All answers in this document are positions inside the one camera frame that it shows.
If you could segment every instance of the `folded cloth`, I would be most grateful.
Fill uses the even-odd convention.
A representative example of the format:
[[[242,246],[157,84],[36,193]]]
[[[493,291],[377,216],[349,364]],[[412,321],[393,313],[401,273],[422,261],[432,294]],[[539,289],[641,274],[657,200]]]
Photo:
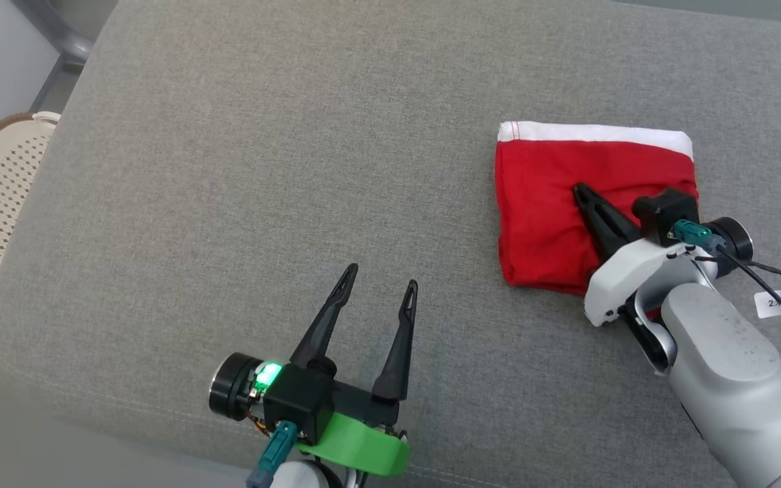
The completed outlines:
[[[499,263],[509,285],[583,296],[600,262],[572,187],[591,186],[636,223],[632,203],[669,186],[698,198],[683,132],[506,121],[496,145]]]

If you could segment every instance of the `couch cushion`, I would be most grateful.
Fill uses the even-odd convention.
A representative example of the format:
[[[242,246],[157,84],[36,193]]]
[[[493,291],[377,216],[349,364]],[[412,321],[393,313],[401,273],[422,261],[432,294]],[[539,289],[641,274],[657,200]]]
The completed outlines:
[[[625,327],[502,281],[493,154],[519,119],[685,130],[704,216],[737,218],[781,266],[777,22],[123,0],[0,272],[0,372],[59,418],[252,466],[257,430],[208,411],[215,367],[287,358],[358,262],[329,347],[358,386],[420,282],[412,460],[375,486],[731,485]],[[753,316],[751,281],[720,284]],[[762,328],[781,349],[781,319]]]

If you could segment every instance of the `red fabric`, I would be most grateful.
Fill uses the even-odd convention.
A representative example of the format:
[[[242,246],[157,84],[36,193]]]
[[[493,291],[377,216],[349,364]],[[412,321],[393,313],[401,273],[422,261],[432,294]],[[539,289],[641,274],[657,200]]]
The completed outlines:
[[[600,263],[574,203],[578,182],[636,223],[638,197],[672,186],[698,198],[694,164],[681,152],[635,142],[499,142],[499,263],[509,285],[586,293]]]

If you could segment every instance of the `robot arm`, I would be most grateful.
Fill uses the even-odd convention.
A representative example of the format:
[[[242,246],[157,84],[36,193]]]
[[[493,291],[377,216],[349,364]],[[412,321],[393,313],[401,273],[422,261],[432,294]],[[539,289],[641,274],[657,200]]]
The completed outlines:
[[[409,459],[405,430],[397,430],[399,404],[409,389],[409,364],[418,284],[406,287],[399,327],[387,361],[366,391],[336,380],[326,356],[339,312],[357,276],[351,264],[327,297],[288,364],[236,352],[216,371],[209,407],[232,420],[248,419],[269,437],[249,488],[338,488],[342,481],[319,460],[347,469],[346,488],[361,488],[367,475],[399,476]],[[292,449],[315,461],[285,462]]]
[[[672,190],[635,203],[640,231],[587,186],[574,194],[604,260],[586,293],[586,317],[596,327],[625,321],[740,486],[781,488],[781,358],[713,287],[732,260],[713,260],[712,247],[690,243],[750,260],[746,231],[727,218],[699,225],[694,199]],[[684,229],[692,233],[685,241]]]
[[[667,381],[710,453],[740,486],[781,486],[776,347],[705,285],[673,288],[662,318],[677,346]]]

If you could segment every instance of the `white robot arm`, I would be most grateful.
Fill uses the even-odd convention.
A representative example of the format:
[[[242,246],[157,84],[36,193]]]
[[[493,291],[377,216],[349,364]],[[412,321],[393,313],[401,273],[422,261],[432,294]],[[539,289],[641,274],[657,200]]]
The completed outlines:
[[[654,225],[648,232],[647,206],[639,218],[643,234],[650,235],[639,238],[636,226],[591,189],[576,188],[576,197],[605,259],[586,293],[586,317],[596,327],[614,319],[629,325],[738,485],[781,488],[781,358],[713,287],[732,260],[719,263],[703,248],[678,242],[681,236],[670,226]],[[647,199],[650,217],[676,222],[693,212],[697,220],[697,208],[672,208],[683,195],[659,198]],[[710,231],[698,228],[709,239]],[[751,259],[751,240],[737,222],[720,219],[712,229],[719,249]],[[610,236],[599,235],[605,232]],[[660,319],[652,319],[659,309]]]

